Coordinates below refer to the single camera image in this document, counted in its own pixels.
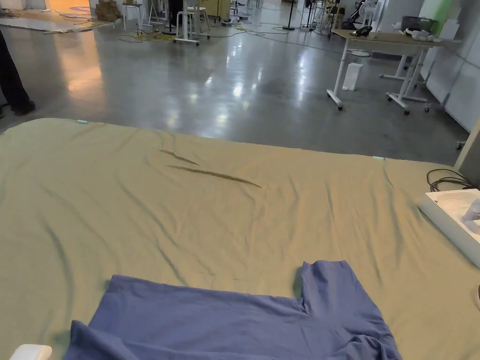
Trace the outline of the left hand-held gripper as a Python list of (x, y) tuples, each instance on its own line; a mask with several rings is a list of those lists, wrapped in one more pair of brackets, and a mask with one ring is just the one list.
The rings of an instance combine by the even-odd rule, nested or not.
[(10, 360), (49, 360), (53, 349), (48, 345), (22, 344), (14, 351)]

